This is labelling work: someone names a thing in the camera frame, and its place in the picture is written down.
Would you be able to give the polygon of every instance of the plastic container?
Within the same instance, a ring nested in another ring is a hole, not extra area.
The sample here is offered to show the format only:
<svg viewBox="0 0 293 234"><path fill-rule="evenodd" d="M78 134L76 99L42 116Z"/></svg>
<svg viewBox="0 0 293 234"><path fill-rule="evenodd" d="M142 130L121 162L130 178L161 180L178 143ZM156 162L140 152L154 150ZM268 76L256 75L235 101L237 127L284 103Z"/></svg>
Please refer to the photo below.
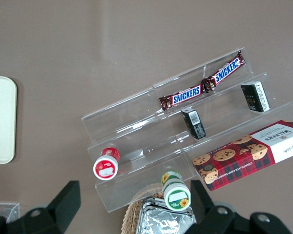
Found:
<svg viewBox="0 0 293 234"><path fill-rule="evenodd" d="M173 211L183 211L191 204L191 193L178 172L166 172L162 176L164 200Z"/></svg>
<svg viewBox="0 0 293 234"><path fill-rule="evenodd" d="M11 223L20 218L19 203L0 203L0 216L6 219L6 223Z"/></svg>
<svg viewBox="0 0 293 234"><path fill-rule="evenodd" d="M101 180L110 180L114 178L118 172L119 160L120 154L117 149L105 148L93 165L94 175Z"/></svg>

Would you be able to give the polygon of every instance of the black box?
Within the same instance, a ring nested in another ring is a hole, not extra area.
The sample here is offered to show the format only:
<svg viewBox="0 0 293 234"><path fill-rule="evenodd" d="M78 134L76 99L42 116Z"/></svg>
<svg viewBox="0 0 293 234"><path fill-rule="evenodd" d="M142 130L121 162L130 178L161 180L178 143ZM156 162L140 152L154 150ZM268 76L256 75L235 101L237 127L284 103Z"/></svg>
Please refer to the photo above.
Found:
<svg viewBox="0 0 293 234"><path fill-rule="evenodd" d="M250 110L265 112L270 109L264 88L260 81L242 83L241 88Z"/></svg>
<svg viewBox="0 0 293 234"><path fill-rule="evenodd" d="M206 136L203 124L196 110L191 108L182 109L181 114L186 122L191 136L198 140Z"/></svg>

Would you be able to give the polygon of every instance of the snickers logo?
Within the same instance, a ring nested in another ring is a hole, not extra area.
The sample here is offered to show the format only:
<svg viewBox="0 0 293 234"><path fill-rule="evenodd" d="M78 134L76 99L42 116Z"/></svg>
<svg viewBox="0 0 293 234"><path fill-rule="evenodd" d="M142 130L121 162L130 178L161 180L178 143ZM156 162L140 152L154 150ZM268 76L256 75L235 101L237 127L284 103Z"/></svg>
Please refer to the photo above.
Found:
<svg viewBox="0 0 293 234"><path fill-rule="evenodd" d="M222 68L221 70L219 70L214 75L214 79L215 79L216 85L219 82L221 82L224 78L226 78L227 76L229 76L232 72L234 72L235 70L237 70L239 67L240 67L240 60L239 60L239 58L236 58L232 62L228 63L224 68Z"/></svg>
<svg viewBox="0 0 293 234"><path fill-rule="evenodd" d="M201 95L201 85L192 87L188 90L185 90L179 94L174 95L172 98L172 101L173 101L172 105L176 105L180 102L189 100L199 95Z"/></svg>

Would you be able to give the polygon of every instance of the silver foil package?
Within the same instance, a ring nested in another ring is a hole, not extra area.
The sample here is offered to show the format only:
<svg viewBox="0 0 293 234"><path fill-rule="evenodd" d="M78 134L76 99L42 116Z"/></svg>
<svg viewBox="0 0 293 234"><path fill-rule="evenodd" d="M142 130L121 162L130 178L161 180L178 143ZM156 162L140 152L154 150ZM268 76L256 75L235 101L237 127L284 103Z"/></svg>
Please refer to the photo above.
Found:
<svg viewBox="0 0 293 234"><path fill-rule="evenodd" d="M184 234L194 223L191 207L172 211L163 199L152 197L142 203L136 234Z"/></svg>

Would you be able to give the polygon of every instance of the black clamp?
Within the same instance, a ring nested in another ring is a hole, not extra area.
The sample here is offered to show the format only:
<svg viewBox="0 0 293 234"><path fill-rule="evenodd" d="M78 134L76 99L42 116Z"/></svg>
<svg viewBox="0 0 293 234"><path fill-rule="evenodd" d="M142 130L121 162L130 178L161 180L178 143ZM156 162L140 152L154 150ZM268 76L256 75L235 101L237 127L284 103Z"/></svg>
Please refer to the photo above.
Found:
<svg viewBox="0 0 293 234"><path fill-rule="evenodd" d="M291 234L276 216L253 213L250 220L225 206L215 206L199 180L191 181L191 206L197 223L186 234Z"/></svg>
<svg viewBox="0 0 293 234"><path fill-rule="evenodd" d="M33 209L11 223L0 216L0 234L62 234L80 205L79 182L70 181L46 208Z"/></svg>

